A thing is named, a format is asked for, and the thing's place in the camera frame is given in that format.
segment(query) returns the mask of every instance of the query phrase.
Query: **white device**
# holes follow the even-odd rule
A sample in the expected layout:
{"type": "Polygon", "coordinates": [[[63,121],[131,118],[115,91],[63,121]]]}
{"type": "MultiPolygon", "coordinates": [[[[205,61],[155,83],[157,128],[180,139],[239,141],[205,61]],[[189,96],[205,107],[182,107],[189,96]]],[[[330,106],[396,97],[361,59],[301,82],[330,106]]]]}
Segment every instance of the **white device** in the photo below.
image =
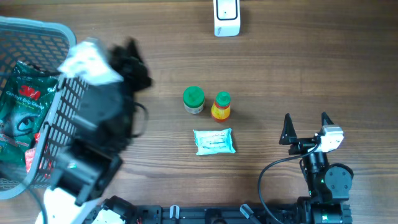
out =
{"type": "Polygon", "coordinates": [[[232,37],[241,29],[241,10],[239,0],[213,0],[214,35],[232,37]]]}
{"type": "MultiPolygon", "coordinates": [[[[56,188],[46,189],[43,204],[47,210],[48,224],[81,224],[87,215],[96,207],[100,198],[85,202],[81,206],[75,205],[76,197],[56,188]]],[[[43,224],[43,213],[40,212],[35,224],[43,224]]]]}
{"type": "Polygon", "coordinates": [[[337,124],[323,125],[321,143],[315,152],[330,152],[337,149],[344,139],[344,132],[337,124]]]}

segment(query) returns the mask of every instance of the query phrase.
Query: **green lid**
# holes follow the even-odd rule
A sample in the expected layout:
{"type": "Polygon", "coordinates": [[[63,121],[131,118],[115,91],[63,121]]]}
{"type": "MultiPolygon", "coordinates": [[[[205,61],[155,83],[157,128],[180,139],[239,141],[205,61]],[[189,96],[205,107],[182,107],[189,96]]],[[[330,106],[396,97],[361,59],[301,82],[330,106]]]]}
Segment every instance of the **green lid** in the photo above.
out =
{"type": "Polygon", "coordinates": [[[184,91],[183,99],[189,108],[198,108],[205,101],[205,93],[197,86],[190,86],[184,91]]]}
{"type": "Polygon", "coordinates": [[[225,91],[219,92],[216,97],[216,102],[220,106],[228,106],[231,103],[231,95],[225,91]]]}

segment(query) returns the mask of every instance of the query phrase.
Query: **small jar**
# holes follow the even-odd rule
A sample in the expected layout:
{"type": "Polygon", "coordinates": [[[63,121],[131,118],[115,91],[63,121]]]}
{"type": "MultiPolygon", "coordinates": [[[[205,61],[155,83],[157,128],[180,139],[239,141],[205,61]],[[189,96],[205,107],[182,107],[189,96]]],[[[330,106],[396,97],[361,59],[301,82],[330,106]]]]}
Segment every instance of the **small jar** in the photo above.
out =
{"type": "Polygon", "coordinates": [[[197,114],[205,105],[205,93],[198,86],[190,86],[184,91],[183,100],[185,109],[191,114],[197,114]]]}
{"type": "Polygon", "coordinates": [[[231,95],[222,91],[217,94],[211,107],[211,117],[217,122],[226,121],[231,114],[231,95]]]}

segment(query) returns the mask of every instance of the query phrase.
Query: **wet wipes packet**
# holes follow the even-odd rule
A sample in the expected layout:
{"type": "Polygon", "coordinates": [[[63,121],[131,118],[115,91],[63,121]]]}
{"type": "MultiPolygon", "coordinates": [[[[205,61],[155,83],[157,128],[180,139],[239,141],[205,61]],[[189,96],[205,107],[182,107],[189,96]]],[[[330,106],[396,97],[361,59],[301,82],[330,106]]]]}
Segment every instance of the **wet wipes packet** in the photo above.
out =
{"type": "Polygon", "coordinates": [[[235,153],[232,146],[231,128],[222,131],[196,131],[195,143],[198,146],[197,155],[212,155],[217,153],[235,153]]]}

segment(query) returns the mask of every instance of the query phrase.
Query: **wooden table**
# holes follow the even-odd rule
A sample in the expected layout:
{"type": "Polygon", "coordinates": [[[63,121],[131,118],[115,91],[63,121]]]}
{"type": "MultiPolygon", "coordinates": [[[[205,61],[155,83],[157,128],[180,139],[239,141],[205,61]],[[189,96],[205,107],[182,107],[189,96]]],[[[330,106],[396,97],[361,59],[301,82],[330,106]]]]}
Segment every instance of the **wooden table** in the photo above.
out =
{"type": "MultiPolygon", "coordinates": [[[[261,169],[288,156],[289,147],[278,145],[284,115],[291,113],[299,137],[310,137],[327,111],[345,131],[329,161],[355,172],[354,222],[396,223],[397,7],[388,1],[243,1],[241,33],[230,38],[214,36],[211,2],[7,6],[0,14],[66,24],[79,41],[139,41],[154,79],[138,94],[150,121],[123,152],[123,168],[104,198],[163,206],[259,202],[261,169]],[[206,94],[198,115],[182,103],[191,85],[206,94]],[[218,124],[210,107],[222,90],[231,93],[233,111],[218,124]],[[195,155],[193,129],[228,127],[236,154],[195,155]]],[[[298,161],[271,169],[262,186],[267,201],[308,195],[298,161]]],[[[0,203],[2,223],[32,223],[37,212],[26,194],[0,203]]]]}

